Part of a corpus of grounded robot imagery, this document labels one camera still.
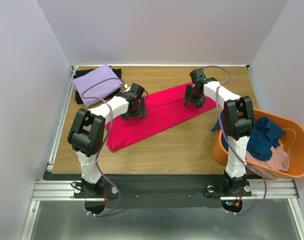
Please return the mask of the red t shirt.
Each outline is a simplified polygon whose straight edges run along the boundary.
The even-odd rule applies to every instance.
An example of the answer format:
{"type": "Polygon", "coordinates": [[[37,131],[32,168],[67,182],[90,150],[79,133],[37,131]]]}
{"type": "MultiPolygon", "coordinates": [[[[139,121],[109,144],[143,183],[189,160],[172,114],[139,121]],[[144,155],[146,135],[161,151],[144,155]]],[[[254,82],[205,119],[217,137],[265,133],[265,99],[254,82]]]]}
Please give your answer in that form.
{"type": "Polygon", "coordinates": [[[201,108],[192,104],[184,105],[186,85],[150,94],[146,100],[145,117],[121,119],[118,116],[112,124],[107,124],[106,129],[111,129],[107,139],[109,150],[114,152],[128,147],[216,107],[215,101],[209,97],[201,108]]]}

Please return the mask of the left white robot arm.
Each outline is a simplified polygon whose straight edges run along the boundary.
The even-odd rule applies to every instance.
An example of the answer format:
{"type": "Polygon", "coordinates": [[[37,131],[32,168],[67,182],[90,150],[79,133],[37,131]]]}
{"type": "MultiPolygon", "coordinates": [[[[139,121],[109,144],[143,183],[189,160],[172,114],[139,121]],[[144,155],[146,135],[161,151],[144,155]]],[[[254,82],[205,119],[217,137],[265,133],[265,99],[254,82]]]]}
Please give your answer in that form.
{"type": "Polygon", "coordinates": [[[97,167],[99,153],[111,132],[114,118],[127,120],[147,115],[143,97],[146,92],[134,83],[108,101],[97,98],[103,102],[98,107],[77,111],[68,134],[68,143],[75,151],[82,171],[81,182],[72,184],[75,193],[91,197],[105,194],[102,173],[97,167]]]}

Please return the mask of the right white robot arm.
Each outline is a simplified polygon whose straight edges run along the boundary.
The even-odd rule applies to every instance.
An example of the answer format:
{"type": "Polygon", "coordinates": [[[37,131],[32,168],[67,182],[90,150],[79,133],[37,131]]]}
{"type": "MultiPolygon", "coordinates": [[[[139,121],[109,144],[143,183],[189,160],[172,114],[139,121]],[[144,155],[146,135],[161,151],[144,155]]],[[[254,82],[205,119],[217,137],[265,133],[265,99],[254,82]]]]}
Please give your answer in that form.
{"type": "Polygon", "coordinates": [[[223,120],[218,119],[222,135],[228,144],[227,165],[222,182],[223,192],[233,195],[247,185],[246,149],[254,129],[254,110],[248,96],[239,96],[213,77],[206,77],[203,68],[190,72],[192,84],[185,90],[184,104],[197,108],[205,106],[207,98],[215,101],[216,109],[223,108],[223,120]]]}

